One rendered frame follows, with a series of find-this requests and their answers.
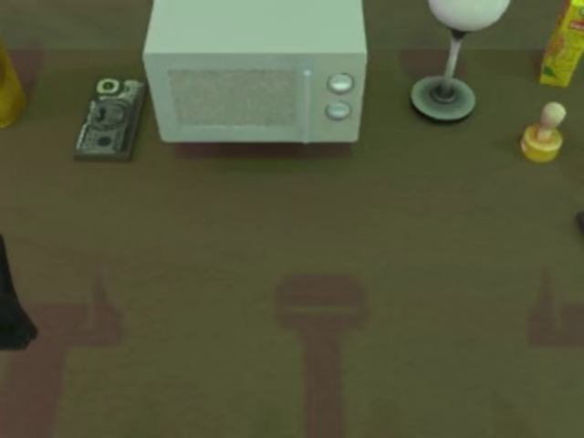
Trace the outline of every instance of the microwave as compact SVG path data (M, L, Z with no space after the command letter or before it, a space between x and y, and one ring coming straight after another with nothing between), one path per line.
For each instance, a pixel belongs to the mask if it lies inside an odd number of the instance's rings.
M354 142L361 0L154 0L142 52L165 142Z

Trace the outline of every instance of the white globe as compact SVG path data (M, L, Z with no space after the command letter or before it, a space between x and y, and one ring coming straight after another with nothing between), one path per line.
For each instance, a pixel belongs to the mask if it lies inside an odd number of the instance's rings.
M462 32L474 32L496 23L511 0L428 0L438 21Z

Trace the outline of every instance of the round gray base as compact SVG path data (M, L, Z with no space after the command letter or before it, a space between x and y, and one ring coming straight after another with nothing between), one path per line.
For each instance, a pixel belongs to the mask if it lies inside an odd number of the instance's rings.
M442 84L441 76L424 78L413 86L410 99L413 107L429 119L454 122L466 119L476 105L475 94L462 80L452 80L453 95L441 99L437 90Z

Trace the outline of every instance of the microwave door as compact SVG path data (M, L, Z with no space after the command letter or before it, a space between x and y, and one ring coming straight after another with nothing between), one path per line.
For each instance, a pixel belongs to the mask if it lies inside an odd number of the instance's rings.
M301 138L304 144L310 143L312 139L312 71L305 68L302 71L302 92L301 101L298 105L298 112L301 121Z

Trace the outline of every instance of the table surface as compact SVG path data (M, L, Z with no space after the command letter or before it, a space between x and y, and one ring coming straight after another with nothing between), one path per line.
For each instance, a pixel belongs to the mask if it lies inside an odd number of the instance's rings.
M39 55L15 54L36 82L0 133L0 229L41 330L0 357L3 436L316 438L315 416L321 438L584 433L584 81L544 88L531 52L469 51L477 110L436 126L408 93L444 53L377 51L352 148L173 147L149 102L132 163L78 163L93 81L142 76L139 53ZM534 164L518 138L550 100L566 143ZM364 294L338 368L303 356L317 326L283 325L283 289ZM530 323L541 294L556 337ZM315 381L344 412L305 406Z

